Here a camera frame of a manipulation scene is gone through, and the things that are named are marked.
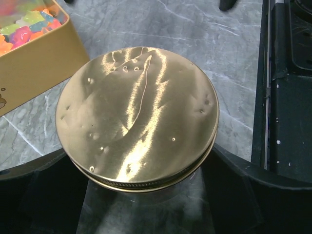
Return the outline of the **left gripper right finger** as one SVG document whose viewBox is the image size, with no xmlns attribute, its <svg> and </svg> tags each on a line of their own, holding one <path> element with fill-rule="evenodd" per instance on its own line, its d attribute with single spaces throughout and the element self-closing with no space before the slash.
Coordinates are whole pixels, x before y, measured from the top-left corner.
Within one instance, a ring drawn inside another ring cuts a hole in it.
<svg viewBox="0 0 312 234">
<path fill-rule="evenodd" d="M 312 185 L 264 170 L 215 144 L 202 164 L 217 234 L 310 234 Z"/>
</svg>

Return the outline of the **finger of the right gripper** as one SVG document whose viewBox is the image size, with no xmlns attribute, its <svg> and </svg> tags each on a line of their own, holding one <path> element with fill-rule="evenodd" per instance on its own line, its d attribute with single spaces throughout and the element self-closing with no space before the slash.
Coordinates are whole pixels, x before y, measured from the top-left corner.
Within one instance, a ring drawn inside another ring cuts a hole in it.
<svg viewBox="0 0 312 234">
<path fill-rule="evenodd" d="M 219 10 L 220 11 L 229 11 L 235 7 L 237 0 L 220 0 L 219 1 Z"/>
</svg>

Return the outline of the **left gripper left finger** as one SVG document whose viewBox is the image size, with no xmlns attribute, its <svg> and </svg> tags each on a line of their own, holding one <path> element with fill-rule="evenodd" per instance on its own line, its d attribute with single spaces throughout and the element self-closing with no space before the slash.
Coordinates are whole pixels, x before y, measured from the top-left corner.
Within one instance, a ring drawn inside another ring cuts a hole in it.
<svg viewBox="0 0 312 234">
<path fill-rule="evenodd" d="M 2 234 L 74 234 L 88 179 L 63 149 L 0 173 Z"/>
</svg>

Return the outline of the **wooden jar lid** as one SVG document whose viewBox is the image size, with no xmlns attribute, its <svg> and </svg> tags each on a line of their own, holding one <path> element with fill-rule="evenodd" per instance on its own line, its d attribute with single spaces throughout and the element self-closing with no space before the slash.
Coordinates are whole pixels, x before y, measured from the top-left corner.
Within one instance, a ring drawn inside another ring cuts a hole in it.
<svg viewBox="0 0 312 234">
<path fill-rule="evenodd" d="M 200 167 L 219 114 L 216 90 L 196 64 L 168 50 L 128 47 L 98 56 L 69 79 L 56 130 L 91 181 L 144 193 L 173 186 Z"/>
</svg>

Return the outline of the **gold tin with gummy candies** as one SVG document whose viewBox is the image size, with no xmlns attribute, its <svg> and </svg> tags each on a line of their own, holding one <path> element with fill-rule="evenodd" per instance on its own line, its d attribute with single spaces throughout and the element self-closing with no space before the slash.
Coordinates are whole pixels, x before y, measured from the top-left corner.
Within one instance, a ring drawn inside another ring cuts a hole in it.
<svg viewBox="0 0 312 234">
<path fill-rule="evenodd" d="M 55 0 L 2 0 L 0 26 L 6 27 L 27 11 L 49 10 L 61 26 L 0 57 L 0 114 L 63 82 L 89 61 L 70 16 Z"/>
</svg>

